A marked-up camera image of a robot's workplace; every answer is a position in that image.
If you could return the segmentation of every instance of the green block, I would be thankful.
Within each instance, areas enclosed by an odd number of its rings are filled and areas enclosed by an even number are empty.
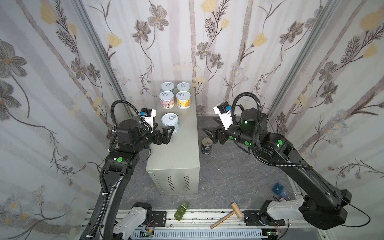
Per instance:
[[[179,212],[176,212],[175,215],[173,215],[175,217],[175,219],[181,221],[181,219],[183,218],[183,215]]]
[[[185,208],[185,209],[188,209],[188,208],[189,208],[189,203],[186,202],[186,201],[183,201],[183,202],[181,203],[181,206],[182,206],[183,208]]]
[[[187,211],[185,208],[183,208],[182,206],[179,206],[179,208],[177,209],[177,211],[179,213],[181,213],[181,215],[184,215],[184,213]]]

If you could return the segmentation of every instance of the blue block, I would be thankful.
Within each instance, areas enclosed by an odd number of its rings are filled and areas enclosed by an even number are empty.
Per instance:
[[[272,188],[272,191],[279,195],[283,191],[284,187],[280,183],[276,183],[276,185]]]
[[[289,196],[289,192],[287,190],[284,190],[280,193],[280,195],[283,197],[283,198],[286,198]]]

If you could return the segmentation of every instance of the wooden mallet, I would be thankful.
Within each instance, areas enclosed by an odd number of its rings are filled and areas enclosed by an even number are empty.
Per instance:
[[[214,227],[216,227],[217,225],[219,225],[220,223],[224,222],[227,218],[229,218],[230,216],[232,216],[233,214],[236,214],[238,218],[240,217],[243,217],[243,213],[241,212],[240,208],[237,206],[237,204],[234,202],[231,204],[232,208],[233,208],[233,212],[231,212],[230,214],[228,214],[227,216],[223,217],[222,219],[220,219],[219,221],[217,221],[215,224],[213,224],[211,226],[211,229],[213,229]]]

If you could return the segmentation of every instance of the wallpaper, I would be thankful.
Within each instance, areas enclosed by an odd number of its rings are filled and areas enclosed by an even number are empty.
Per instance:
[[[381,239],[384,4],[341,1],[271,120],[330,183],[370,215],[340,239]],[[368,218],[347,206],[347,225]]]
[[[242,92],[270,106],[321,0],[82,0],[125,97],[156,108],[160,84],[189,82],[197,114]],[[254,107],[241,99],[245,107]]]
[[[74,239],[96,203],[117,96],[90,46],[69,1],[0,2],[2,239]]]

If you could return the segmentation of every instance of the pink can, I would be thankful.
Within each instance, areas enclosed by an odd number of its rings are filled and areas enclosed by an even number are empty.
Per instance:
[[[161,106],[164,109],[171,109],[175,105],[175,101],[173,98],[173,92],[171,91],[164,91],[159,94],[159,99]]]

